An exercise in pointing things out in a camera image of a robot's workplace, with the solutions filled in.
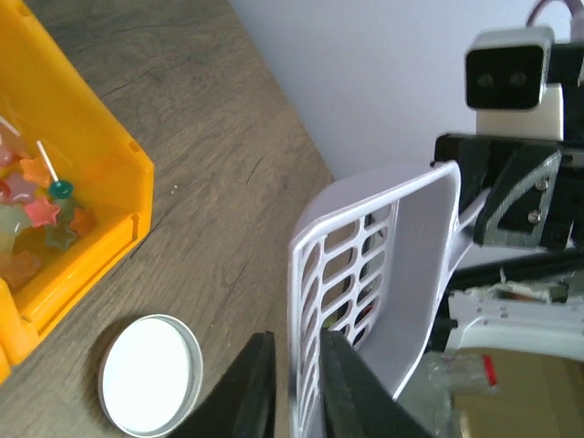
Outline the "white slotted scoop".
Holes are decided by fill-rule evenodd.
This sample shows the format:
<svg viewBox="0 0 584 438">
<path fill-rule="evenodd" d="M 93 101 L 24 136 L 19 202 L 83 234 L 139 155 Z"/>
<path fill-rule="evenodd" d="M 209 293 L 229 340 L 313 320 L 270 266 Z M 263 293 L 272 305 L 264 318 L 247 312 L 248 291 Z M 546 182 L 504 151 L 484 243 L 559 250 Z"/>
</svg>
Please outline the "white slotted scoop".
<svg viewBox="0 0 584 438">
<path fill-rule="evenodd" d="M 430 337 L 443 292 L 473 244 L 484 205 L 461 210 L 455 162 L 393 164 L 338 180 L 300 215 L 288 246 L 288 420 L 320 420 L 319 332 L 354 345 L 382 387 L 401 394 Z"/>
</svg>

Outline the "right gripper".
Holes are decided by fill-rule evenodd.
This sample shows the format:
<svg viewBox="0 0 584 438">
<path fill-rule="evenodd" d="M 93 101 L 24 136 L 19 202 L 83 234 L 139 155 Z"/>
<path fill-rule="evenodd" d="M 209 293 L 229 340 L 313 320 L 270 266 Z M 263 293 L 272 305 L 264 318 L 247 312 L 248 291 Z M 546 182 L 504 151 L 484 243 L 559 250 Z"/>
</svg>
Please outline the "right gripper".
<svg viewBox="0 0 584 438">
<path fill-rule="evenodd" d="M 583 246 L 583 45 L 556 43 L 547 73 L 562 87 L 561 141 L 446 133 L 434 163 L 456 162 L 460 207 L 483 197 L 472 219 L 478 245 L 546 248 Z"/>
</svg>

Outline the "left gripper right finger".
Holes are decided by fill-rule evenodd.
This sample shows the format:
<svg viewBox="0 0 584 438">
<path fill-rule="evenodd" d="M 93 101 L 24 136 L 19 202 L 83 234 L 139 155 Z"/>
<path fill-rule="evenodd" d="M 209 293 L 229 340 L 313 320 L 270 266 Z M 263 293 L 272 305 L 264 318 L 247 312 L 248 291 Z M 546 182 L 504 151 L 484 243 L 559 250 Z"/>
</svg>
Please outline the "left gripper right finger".
<svg viewBox="0 0 584 438">
<path fill-rule="evenodd" d="M 429 437 L 382 387 L 338 331 L 319 334 L 319 388 L 326 437 Z"/>
</svg>

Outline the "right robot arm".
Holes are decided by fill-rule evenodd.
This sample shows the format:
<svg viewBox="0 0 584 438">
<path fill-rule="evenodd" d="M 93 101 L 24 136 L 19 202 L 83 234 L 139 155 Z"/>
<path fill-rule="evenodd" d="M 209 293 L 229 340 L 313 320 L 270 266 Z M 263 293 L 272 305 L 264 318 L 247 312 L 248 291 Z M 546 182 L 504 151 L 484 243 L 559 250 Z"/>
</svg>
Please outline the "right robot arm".
<svg viewBox="0 0 584 438">
<path fill-rule="evenodd" d="M 463 208 L 479 203 L 474 243 L 537 254 L 456 274 L 446 345 L 581 360 L 583 302 L 565 274 L 583 267 L 583 46 L 478 38 L 465 100 L 474 133 L 440 136 L 433 160 L 458 165 Z"/>
</svg>

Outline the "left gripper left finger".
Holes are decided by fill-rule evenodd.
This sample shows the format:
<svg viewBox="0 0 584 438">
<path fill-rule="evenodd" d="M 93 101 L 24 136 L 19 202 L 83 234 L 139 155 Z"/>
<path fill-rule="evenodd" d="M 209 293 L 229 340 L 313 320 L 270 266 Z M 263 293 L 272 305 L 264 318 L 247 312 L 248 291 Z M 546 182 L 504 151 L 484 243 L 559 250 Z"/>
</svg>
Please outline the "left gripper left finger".
<svg viewBox="0 0 584 438">
<path fill-rule="evenodd" d="M 253 334 L 206 399 L 171 437 L 272 437 L 276 415 L 274 334 Z"/>
</svg>

